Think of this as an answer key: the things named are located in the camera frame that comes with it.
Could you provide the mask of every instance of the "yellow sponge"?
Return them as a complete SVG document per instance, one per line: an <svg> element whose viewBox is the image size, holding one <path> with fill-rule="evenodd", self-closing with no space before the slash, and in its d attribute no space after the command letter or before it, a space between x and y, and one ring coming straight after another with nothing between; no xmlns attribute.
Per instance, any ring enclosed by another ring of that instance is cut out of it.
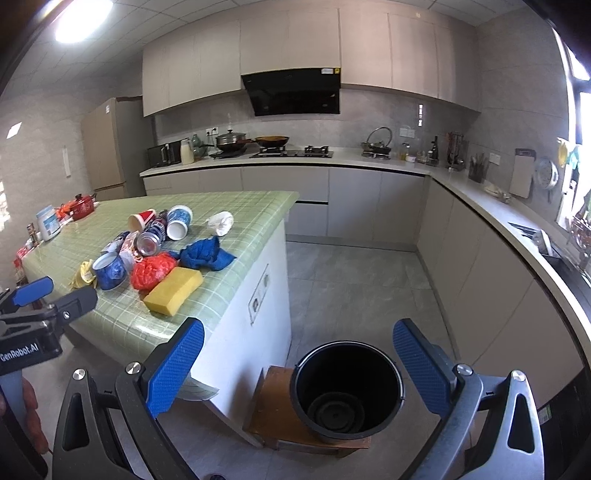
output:
<svg viewBox="0 0 591 480"><path fill-rule="evenodd" d="M176 315L188 296L203 283L199 270L174 267L166 278L146 295L145 305L153 312Z"/></svg>

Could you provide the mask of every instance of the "red plastic bag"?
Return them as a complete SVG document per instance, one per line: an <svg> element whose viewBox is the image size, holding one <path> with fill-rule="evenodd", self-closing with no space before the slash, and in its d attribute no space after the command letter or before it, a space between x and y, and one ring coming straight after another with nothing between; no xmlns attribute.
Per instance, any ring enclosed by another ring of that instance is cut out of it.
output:
<svg viewBox="0 0 591 480"><path fill-rule="evenodd" d="M131 286L136 290L152 290L177 266L177 261L167 253L144 258L131 273Z"/></svg>

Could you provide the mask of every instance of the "trash bin inner bucket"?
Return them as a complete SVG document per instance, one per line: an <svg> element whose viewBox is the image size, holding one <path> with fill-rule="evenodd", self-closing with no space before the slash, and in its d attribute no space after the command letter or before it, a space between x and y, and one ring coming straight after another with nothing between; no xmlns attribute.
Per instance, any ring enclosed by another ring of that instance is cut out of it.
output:
<svg viewBox="0 0 591 480"><path fill-rule="evenodd" d="M402 377L379 349L332 342L308 353L291 377L291 402L300 419L323 436L363 438L383 430L402 405Z"/></svg>

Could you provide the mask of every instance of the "red cup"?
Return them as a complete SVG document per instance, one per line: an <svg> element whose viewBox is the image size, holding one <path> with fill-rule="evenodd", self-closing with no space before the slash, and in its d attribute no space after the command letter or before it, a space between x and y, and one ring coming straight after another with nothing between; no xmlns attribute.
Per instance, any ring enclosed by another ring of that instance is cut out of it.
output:
<svg viewBox="0 0 591 480"><path fill-rule="evenodd" d="M130 232L141 232L152 220L156 218L156 210L150 209L145 212L134 213L127 220L127 228Z"/></svg>

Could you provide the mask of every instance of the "cutting board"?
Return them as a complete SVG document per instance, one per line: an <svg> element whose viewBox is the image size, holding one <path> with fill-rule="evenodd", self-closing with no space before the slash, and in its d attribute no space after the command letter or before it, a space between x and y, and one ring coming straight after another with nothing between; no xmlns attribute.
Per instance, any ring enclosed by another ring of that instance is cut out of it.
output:
<svg viewBox="0 0 591 480"><path fill-rule="evenodd" d="M515 149L515 166L509 192L523 198L530 196L531 179L534 175L535 150Z"/></svg>

